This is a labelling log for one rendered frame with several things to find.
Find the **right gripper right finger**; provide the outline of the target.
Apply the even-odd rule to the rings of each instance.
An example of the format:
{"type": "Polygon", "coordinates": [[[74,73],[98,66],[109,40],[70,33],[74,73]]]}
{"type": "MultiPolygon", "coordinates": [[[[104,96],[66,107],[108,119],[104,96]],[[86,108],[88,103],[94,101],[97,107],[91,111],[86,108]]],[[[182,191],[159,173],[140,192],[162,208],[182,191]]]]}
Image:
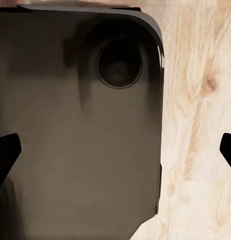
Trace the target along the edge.
{"type": "Polygon", "coordinates": [[[220,152],[231,167],[231,134],[224,133],[220,143],[220,152]]]}

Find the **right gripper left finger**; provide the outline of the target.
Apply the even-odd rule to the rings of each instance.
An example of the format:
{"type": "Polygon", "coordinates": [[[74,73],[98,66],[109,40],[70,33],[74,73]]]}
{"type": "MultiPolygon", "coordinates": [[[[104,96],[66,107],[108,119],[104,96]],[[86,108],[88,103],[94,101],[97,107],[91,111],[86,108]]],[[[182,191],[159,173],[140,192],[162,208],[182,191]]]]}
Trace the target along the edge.
{"type": "Polygon", "coordinates": [[[17,133],[0,136],[0,186],[22,151],[17,133]]]}

